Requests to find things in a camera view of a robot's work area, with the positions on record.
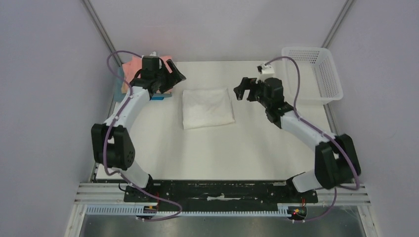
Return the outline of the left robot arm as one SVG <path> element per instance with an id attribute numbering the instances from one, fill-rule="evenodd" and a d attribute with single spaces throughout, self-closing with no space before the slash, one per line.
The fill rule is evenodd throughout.
<path id="1" fill-rule="evenodd" d="M 167 92 L 185 79 L 171 59 L 144 56 L 142 67 L 131 82 L 123 81 L 128 91 L 117 112 L 91 128 L 95 161 L 104 166 L 107 175 L 120 175 L 137 188 L 136 195 L 142 201 L 152 200 L 155 188 L 149 185 L 151 175 L 135 162 L 136 152 L 129 132 L 141 110 L 157 92 Z"/>

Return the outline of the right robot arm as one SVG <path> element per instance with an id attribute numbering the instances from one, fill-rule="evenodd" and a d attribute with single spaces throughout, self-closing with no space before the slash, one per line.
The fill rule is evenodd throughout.
<path id="1" fill-rule="evenodd" d="M 277 78 L 264 81 L 242 78 L 233 89 L 237 100 L 243 99 L 246 90 L 249 91 L 247 100 L 259 102 L 271 123 L 294 135 L 314 152 L 314 168 L 287 180 L 285 194 L 289 200 L 299 201 L 307 191 L 329 190 L 351 179 L 360 184 L 361 168 L 350 136 L 327 133 L 299 116 L 285 101 L 282 82 Z"/>

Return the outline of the white t shirt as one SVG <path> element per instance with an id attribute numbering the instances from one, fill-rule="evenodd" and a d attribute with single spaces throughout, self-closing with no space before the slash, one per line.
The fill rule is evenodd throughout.
<path id="1" fill-rule="evenodd" d="M 182 92 L 182 125 L 185 130 L 234 122 L 227 88 L 188 89 Z"/>

